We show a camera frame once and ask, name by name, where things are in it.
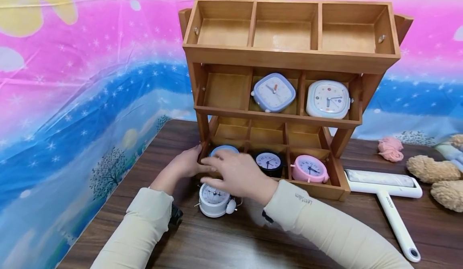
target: white square clock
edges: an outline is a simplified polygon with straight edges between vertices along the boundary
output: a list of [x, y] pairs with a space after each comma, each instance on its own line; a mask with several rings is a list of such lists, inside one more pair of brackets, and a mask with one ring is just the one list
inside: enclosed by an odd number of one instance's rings
[[296, 90], [283, 75], [272, 73], [254, 85], [251, 96], [266, 113], [279, 113], [294, 101]]
[[314, 117], [343, 119], [350, 108], [350, 96], [344, 84], [320, 80], [312, 83], [307, 92], [305, 111]]

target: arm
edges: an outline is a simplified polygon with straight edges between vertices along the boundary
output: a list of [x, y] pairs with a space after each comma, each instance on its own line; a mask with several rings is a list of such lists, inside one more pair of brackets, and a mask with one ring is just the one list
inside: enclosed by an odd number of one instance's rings
[[140, 189], [91, 269], [146, 267], [155, 245], [168, 230], [177, 182], [180, 178], [212, 170], [210, 166], [197, 163], [200, 152], [200, 145], [183, 151], [159, 173], [149, 188]]
[[201, 161], [219, 169], [223, 180], [203, 178], [201, 181], [234, 196], [258, 201], [283, 230], [304, 236], [341, 266], [412, 268], [399, 251], [373, 229], [311, 198], [305, 190], [287, 181], [277, 183], [264, 175], [248, 154], [222, 150], [216, 156]]
[[278, 183], [264, 210], [283, 230], [304, 236], [344, 268], [413, 268], [373, 229], [286, 181]]

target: pink alarm clock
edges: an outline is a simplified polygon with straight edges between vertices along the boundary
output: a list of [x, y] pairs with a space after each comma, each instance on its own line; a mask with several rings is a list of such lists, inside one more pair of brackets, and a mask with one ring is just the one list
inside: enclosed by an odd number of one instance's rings
[[326, 183], [330, 178], [326, 166], [313, 156], [303, 154], [296, 157], [293, 168], [293, 179], [308, 183]]

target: person's right hand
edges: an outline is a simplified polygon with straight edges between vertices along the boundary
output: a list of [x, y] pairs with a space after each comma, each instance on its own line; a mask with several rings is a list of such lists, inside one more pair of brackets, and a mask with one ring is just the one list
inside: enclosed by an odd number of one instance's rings
[[277, 190], [278, 183], [267, 177], [249, 154], [218, 150], [215, 156], [201, 162], [217, 168], [223, 177], [223, 180], [203, 177], [201, 182], [233, 196], [252, 198], [267, 205]]

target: metal screw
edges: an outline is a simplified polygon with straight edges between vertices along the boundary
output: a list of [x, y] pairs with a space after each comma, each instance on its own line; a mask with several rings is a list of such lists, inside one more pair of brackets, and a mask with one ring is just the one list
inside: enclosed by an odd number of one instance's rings
[[384, 41], [384, 39], [386, 39], [386, 35], [381, 35], [379, 38], [378, 38], [378, 43], [382, 43]]

